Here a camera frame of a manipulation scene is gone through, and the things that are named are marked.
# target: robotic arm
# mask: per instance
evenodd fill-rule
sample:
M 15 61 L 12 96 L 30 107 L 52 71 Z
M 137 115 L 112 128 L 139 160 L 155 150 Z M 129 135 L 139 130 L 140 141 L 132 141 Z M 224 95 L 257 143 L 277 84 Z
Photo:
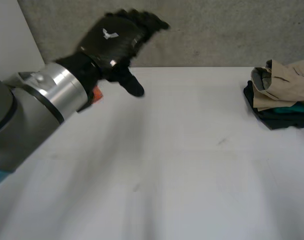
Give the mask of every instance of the robotic arm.
M 74 112 L 92 104 L 97 81 L 118 82 L 128 93 L 143 96 L 128 70 L 130 60 L 155 32 L 168 28 L 152 13 L 108 13 L 71 56 L 0 81 L 0 182 Z

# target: khaki fabric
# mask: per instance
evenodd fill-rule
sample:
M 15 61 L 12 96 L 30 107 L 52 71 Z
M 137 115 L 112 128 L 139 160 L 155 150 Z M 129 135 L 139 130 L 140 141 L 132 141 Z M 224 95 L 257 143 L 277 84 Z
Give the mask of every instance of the khaki fabric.
M 267 67 L 257 67 L 252 71 L 251 79 L 253 107 L 259 111 L 290 107 L 304 101 L 304 60 L 287 66 L 275 60 L 268 61 Z

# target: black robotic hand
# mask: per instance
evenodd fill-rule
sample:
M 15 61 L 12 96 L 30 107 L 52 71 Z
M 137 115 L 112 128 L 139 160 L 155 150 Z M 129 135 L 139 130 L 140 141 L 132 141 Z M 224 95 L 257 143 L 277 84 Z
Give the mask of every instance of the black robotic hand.
M 68 69 L 82 84 L 89 107 L 98 80 L 118 82 L 131 95 L 141 97 L 144 89 L 130 73 L 131 58 L 151 36 L 169 25 L 149 12 L 120 10 L 107 13 L 85 35 L 76 52 L 56 62 Z
M 86 34 L 77 50 L 94 61 L 102 78 L 119 82 L 131 95 L 141 97 L 144 89 L 128 70 L 130 60 L 154 33 L 168 28 L 167 23 L 149 12 L 107 13 Z

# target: white table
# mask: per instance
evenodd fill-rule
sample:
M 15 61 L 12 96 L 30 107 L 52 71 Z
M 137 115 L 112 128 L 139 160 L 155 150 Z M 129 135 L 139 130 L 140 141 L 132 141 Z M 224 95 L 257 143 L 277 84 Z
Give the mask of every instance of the white table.
M 135 68 L 0 185 L 0 240 L 304 240 L 304 129 L 246 105 L 251 68 Z

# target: stack of clothes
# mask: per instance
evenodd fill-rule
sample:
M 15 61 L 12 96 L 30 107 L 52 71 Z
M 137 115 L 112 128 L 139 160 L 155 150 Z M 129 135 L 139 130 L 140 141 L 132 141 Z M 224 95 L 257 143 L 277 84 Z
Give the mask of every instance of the stack of clothes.
M 267 61 L 253 69 L 243 92 L 268 128 L 304 128 L 304 60 L 286 66 Z

